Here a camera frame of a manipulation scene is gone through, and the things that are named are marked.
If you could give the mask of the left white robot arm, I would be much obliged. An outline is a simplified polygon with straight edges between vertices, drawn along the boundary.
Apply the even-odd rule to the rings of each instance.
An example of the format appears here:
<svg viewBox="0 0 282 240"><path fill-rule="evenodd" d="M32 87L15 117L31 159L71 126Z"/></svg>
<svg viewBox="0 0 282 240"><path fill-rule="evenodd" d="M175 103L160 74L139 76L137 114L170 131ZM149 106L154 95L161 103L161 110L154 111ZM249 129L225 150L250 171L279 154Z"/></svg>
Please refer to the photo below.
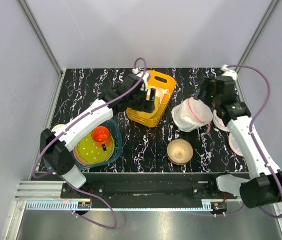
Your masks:
<svg viewBox="0 0 282 240"><path fill-rule="evenodd" d="M45 129L40 135L39 159L44 159L53 172L68 182L78 198L88 194L86 177L75 165L71 155L74 147L96 127L128 108L150 113L154 110L154 90L148 88L150 73L130 73L116 88L102 93L92 105L57 130Z"/></svg>

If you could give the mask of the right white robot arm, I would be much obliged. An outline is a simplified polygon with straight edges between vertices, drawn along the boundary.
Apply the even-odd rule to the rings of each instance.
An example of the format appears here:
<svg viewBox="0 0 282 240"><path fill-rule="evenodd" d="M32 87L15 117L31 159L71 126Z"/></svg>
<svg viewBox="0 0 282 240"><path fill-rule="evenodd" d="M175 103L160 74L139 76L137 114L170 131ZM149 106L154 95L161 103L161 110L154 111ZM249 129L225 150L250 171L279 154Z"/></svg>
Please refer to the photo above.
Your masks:
<svg viewBox="0 0 282 240"><path fill-rule="evenodd" d="M236 95L237 73L234 65L223 65L222 75L205 77L197 88L195 99L216 110L236 140L246 161L249 179L223 174L208 185L208 194L219 198L224 193L238 196L250 209L282 202L282 170L261 141L254 122L268 103L271 88L261 108L252 115L246 103Z"/></svg>

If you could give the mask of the white mesh laundry bag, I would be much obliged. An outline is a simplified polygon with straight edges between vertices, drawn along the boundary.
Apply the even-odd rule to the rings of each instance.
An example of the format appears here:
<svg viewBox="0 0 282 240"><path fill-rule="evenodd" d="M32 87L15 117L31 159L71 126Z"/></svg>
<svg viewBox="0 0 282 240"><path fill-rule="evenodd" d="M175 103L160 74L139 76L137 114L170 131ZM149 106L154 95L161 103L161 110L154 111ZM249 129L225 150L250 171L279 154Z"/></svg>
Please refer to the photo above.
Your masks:
<svg viewBox="0 0 282 240"><path fill-rule="evenodd" d="M173 107L171 114L174 124L180 131L186 133L208 125L213 118L210 108L193 97Z"/></svg>

